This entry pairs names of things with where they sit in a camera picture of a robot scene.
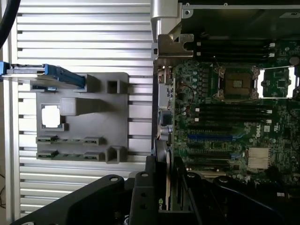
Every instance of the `pcie slot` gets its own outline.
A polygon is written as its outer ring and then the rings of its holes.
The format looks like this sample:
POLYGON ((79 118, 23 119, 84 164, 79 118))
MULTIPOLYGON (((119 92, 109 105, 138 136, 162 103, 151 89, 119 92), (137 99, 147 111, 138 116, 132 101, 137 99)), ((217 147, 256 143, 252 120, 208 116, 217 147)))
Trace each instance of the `pcie slot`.
POLYGON ((201 143, 201 142, 187 143, 187 146, 191 149, 199 149, 199 148, 204 148, 205 143, 201 143))
POLYGON ((223 172, 223 171, 216 172, 216 171, 205 171, 205 170, 202 170, 202 171, 191 170, 189 172, 193 172, 193 173, 197 173, 199 175, 203 175, 206 179, 214 179, 214 178, 219 177, 219 176, 226 176, 226 173, 223 172))
POLYGON ((188 135, 188 139, 191 140, 221 140, 221 141, 232 141, 233 137, 231 135, 206 135, 206 134, 197 134, 197 135, 188 135))
POLYGON ((206 126, 206 125, 195 125, 191 124, 187 126, 190 130, 202 130, 202 131, 216 131, 216 132, 231 132, 233 127, 227 126, 206 126))
POLYGON ((206 159, 203 161, 193 161, 186 163, 188 167, 190 166, 201 166, 201 167, 230 167, 227 160, 210 160, 206 159))
POLYGON ((187 155, 189 157, 200 157, 206 159, 230 159, 231 156, 228 152, 207 152, 207 153, 200 153, 200 152, 188 152, 187 155))

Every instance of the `green circuit board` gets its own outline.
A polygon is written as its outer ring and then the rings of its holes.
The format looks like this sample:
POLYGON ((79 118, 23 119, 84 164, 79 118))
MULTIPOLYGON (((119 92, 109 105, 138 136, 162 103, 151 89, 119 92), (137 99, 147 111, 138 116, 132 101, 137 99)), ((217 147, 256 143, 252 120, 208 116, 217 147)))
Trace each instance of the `green circuit board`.
POLYGON ((299 183, 300 101, 290 96, 296 76, 288 66, 300 48, 283 41, 275 53, 262 64, 186 60, 173 68, 172 148, 187 170, 263 182, 276 167, 299 183))

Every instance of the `white louvered panel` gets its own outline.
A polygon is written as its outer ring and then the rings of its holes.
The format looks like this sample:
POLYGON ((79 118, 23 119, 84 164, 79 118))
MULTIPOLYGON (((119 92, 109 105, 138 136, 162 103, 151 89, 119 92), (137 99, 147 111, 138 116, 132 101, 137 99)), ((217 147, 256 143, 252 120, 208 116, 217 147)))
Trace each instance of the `white louvered panel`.
POLYGON ((151 148, 150 0, 22 0, 12 48, 20 64, 48 63, 75 73, 129 75, 128 162, 37 160, 36 101, 19 85, 19 176, 23 217, 107 174, 142 171, 151 148))

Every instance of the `black ram slot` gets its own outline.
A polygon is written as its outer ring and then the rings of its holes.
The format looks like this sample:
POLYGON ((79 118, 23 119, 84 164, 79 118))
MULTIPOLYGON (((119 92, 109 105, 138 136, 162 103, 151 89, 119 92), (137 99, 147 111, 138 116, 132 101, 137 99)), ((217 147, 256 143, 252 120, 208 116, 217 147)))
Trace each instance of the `black ram slot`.
MULTIPOLYGON (((215 111, 219 112, 219 110, 215 109, 215 108, 212 108, 212 109, 211 108, 201 108, 200 109, 200 113, 201 112, 205 112, 205 113, 215 112, 215 111)), ((258 113, 266 113, 267 112, 267 110, 265 110, 265 109, 257 110, 257 109, 241 109, 241 108, 237 108, 237 109, 235 109, 235 108, 226 108, 225 111, 226 112, 247 112, 249 114, 254 114, 254 113, 258 114, 258 113)))
POLYGON ((235 105, 235 104, 199 104, 198 105, 200 109, 203 108, 217 108, 222 109, 222 108, 231 108, 231 109, 256 109, 256 110, 260 110, 260 109, 265 109, 265 110, 272 110, 273 107, 270 105, 235 105))
POLYGON ((204 53, 235 53, 235 52, 243 52, 245 54, 247 53, 260 53, 260 54, 265 54, 265 55, 269 55, 270 50, 266 49, 266 48, 249 48, 249 47, 243 47, 243 46, 233 46, 233 47, 216 47, 216 46, 212 46, 212 47, 208 47, 208 46, 204 46, 204 47, 199 47, 197 48, 198 52, 204 52, 204 53))
POLYGON ((246 57, 246 58, 268 58, 269 53, 259 53, 259 52, 221 52, 221 51, 215 51, 215 52, 207 52, 203 50, 197 50, 198 53, 201 53, 201 57, 226 57, 228 58, 228 54, 230 54, 230 58, 232 57, 246 57))
POLYGON ((240 113, 240 112, 199 112, 197 115, 199 116, 211 116, 211 117, 218 117, 218 116, 238 116, 238 117, 260 117, 260 118, 271 118, 272 114, 264 114, 264 113, 240 113))
POLYGON ((261 48, 269 49, 270 41, 259 40, 201 40, 201 46, 205 47, 226 47, 226 48, 261 48))
POLYGON ((265 119, 260 119, 260 118, 237 118, 237 117, 220 117, 220 118, 216 118, 216 117, 199 117, 200 121, 224 121, 224 122, 228 122, 228 123, 235 123, 235 122, 261 122, 264 123, 266 120, 265 119))
POLYGON ((195 56, 196 60, 201 60, 201 61, 205 61, 205 62, 214 62, 216 61, 216 59, 218 60, 218 62, 239 62, 239 63, 266 63, 269 61, 269 58, 235 58, 235 57, 221 57, 221 56, 206 56, 206 57, 202 57, 202 56, 195 56))

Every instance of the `screw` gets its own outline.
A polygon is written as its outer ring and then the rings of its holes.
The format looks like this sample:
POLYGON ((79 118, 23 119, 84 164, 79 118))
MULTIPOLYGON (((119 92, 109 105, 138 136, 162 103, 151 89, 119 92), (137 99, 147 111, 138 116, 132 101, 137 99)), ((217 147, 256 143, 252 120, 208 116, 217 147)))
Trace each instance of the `screw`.
POLYGON ((220 177, 219 181, 222 183, 228 183, 228 179, 226 177, 220 177))
POLYGON ((193 174, 192 172, 189 172, 189 173, 187 174, 187 176, 190 177, 190 178, 194 178, 194 177, 195 177, 195 174, 193 174))
POLYGON ((118 180, 118 178, 117 177, 113 177, 113 178, 111 178, 111 181, 112 182, 115 182, 115 181, 117 181, 118 180))

